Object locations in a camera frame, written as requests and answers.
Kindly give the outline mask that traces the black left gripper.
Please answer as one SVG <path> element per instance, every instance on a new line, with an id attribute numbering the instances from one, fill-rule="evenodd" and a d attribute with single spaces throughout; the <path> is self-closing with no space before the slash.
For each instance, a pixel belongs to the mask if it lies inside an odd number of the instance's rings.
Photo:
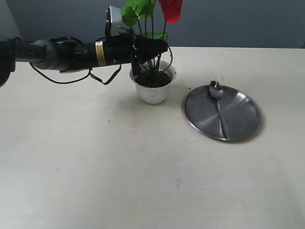
<path id="1" fill-rule="evenodd" d="M 95 68 L 130 63 L 133 74 L 141 73 L 143 64 L 167 52 L 167 42 L 132 33 L 110 36 L 102 41 L 85 44 L 82 67 Z"/>

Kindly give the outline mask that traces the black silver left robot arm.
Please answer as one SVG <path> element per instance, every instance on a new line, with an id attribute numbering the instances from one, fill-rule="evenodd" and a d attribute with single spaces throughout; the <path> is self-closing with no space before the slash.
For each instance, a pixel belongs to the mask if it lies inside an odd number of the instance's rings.
<path id="1" fill-rule="evenodd" d="M 38 73 L 41 70 L 74 73 L 129 63 L 133 74 L 138 76 L 141 64 L 167 50 L 168 44 L 164 40 L 131 33 L 108 36 L 91 43 L 83 43 L 71 36 L 44 38 L 34 42 L 22 41 L 19 37 L 1 39 L 0 84 L 7 82 L 17 62 L 28 62 Z"/>

